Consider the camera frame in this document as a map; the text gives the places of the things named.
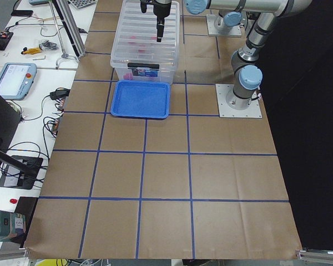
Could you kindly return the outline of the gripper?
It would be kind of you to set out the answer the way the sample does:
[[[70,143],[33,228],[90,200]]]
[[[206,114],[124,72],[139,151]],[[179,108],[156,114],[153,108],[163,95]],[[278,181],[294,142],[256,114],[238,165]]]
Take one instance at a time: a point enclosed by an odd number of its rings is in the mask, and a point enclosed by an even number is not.
[[[157,42],[161,42],[164,35],[165,18],[170,15],[171,0],[152,0],[153,13],[157,16]]]

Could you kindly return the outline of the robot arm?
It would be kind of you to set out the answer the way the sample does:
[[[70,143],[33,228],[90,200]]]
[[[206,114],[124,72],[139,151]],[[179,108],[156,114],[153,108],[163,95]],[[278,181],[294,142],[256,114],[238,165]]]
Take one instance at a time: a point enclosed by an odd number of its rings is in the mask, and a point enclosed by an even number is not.
[[[142,13],[147,11],[147,5],[153,6],[153,13],[157,17],[157,42],[161,42],[164,35],[165,18],[170,15],[171,1],[140,1]],[[210,7],[211,1],[185,1],[185,5],[190,14],[200,14]],[[221,14],[221,11],[219,11],[219,17],[221,17],[224,25],[227,27],[239,25],[242,20],[241,11],[244,6],[245,1],[240,1],[237,7],[227,14]]]
[[[243,1],[185,1],[186,9],[191,14],[200,14],[207,9],[217,9],[213,19],[213,27],[222,34],[238,26],[244,12],[260,14],[251,25],[243,47],[235,51],[231,58],[236,78],[241,77],[241,69],[253,65],[259,58],[259,52],[264,46],[268,36],[274,30],[278,20],[282,17],[294,16],[304,11],[311,1],[292,0],[243,0]]]

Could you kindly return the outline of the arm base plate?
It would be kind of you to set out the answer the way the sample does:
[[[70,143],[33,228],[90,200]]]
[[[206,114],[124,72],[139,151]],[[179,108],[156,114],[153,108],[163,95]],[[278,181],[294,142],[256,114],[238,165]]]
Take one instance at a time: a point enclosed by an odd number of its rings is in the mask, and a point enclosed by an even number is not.
[[[238,98],[233,92],[233,84],[215,84],[219,116],[222,118],[261,119],[259,100],[256,92],[249,99]]]
[[[242,14],[240,12],[229,12],[223,17],[208,14],[206,16],[208,35],[240,38],[242,35],[240,30],[241,21]]]

